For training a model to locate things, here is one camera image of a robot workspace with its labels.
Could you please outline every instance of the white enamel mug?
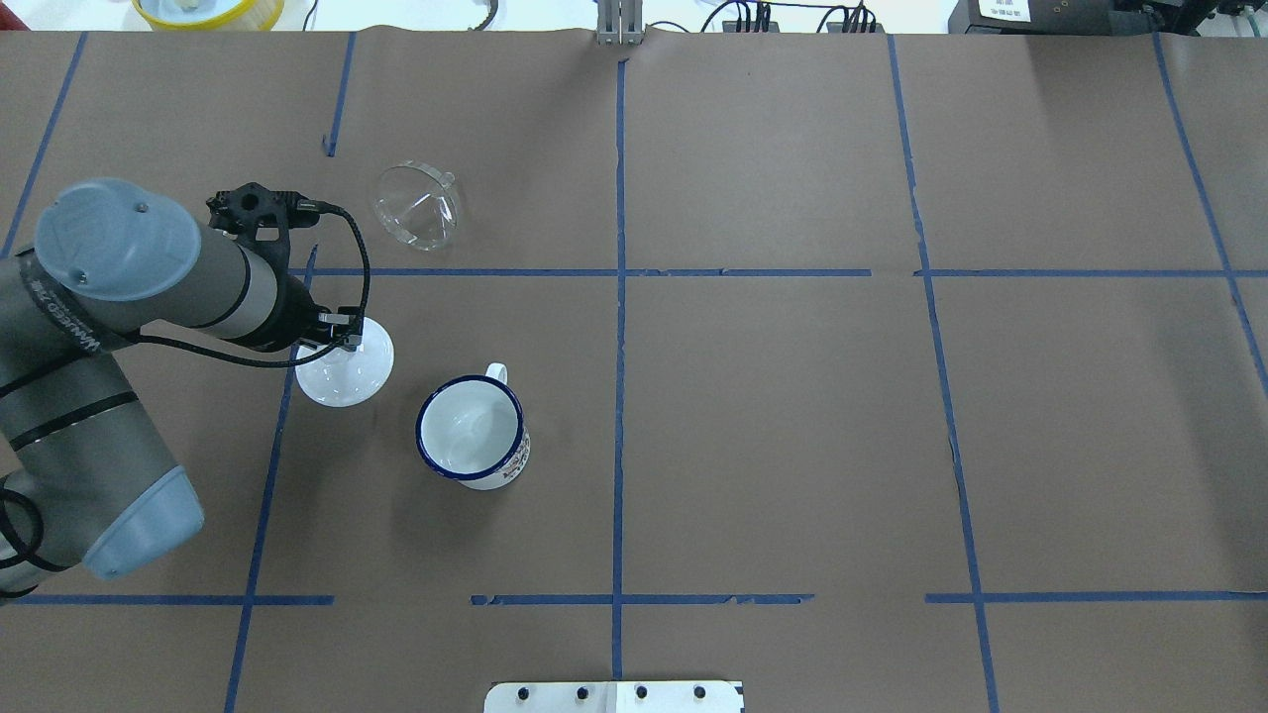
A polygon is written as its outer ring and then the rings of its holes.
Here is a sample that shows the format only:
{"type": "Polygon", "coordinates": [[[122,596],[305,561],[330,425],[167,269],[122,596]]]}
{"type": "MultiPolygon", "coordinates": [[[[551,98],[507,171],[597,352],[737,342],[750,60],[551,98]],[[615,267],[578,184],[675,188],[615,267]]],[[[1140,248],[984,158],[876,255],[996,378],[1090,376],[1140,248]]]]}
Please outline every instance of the white enamel mug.
{"type": "Polygon", "coordinates": [[[415,436],[432,471],[472,490],[502,487],[529,462],[524,410],[506,386],[505,364],[437,388],[418,411],[415,436]]]}

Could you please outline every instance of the gray robot arm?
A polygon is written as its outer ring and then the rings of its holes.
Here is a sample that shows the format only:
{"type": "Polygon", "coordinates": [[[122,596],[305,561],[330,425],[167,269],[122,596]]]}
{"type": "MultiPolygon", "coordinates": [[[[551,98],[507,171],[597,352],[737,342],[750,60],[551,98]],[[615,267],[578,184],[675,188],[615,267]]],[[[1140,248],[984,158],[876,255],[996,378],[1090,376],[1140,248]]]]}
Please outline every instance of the gray robot arm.
{"type": "Polygon", "coordinates": [[[127,181],[79,183],[41,216],[32,250],[0,260],[0,431],[23,466],[0,478],[0,604],[79,562],[127,575],[202,528],[184,468],[110,356],[139,327],[166,320],[257,351],[358,344],[364,249],[360,308],[331,313],[287,274],[287,230],[342,209],[256,184],[208,204],[236,240],[127,181]],[[257,242],[257,227],[279,240],[257,242]]]}

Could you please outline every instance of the sticker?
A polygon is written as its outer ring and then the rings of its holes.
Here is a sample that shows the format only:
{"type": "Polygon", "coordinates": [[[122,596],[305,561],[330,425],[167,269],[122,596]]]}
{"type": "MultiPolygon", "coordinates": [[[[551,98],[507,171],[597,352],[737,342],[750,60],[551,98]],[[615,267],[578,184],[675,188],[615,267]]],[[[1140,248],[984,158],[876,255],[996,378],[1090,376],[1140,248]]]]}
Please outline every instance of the sticker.
{"type": "Polygon", "coordinates": [[[1011,23],[1030,22],[1030,0],[978,0],[978,10],[984,18],[1011,23]]]}

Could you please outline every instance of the mug handle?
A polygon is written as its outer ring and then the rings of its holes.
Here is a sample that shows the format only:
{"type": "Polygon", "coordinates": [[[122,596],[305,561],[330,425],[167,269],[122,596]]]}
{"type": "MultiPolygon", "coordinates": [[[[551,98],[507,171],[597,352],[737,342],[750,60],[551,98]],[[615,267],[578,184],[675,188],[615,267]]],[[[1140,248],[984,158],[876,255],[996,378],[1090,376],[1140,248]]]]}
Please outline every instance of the mug handle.
{"type": "Polygon", "coordinates": [[[492,364],[488,365],[488,369],[484,370],[484,376],[491,379],[497,379],[502,383],[506,383],[506,364],[493,362],[492,364]]]}

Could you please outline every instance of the yellow bowl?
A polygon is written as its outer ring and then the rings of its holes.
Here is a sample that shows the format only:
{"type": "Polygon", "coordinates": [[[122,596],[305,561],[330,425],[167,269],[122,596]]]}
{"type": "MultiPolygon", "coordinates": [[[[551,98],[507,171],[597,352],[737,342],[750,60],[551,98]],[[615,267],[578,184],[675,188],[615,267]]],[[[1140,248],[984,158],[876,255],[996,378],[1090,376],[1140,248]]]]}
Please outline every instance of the yellow bowl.
{"type": "Polygon", "coordinates": [[[164,0],[132,0],[141,16],[157,30],[268,30],[276,24],[285,0],[241,0],[223,13],[191,23],[174,23],[155,15],[164,0]]]}

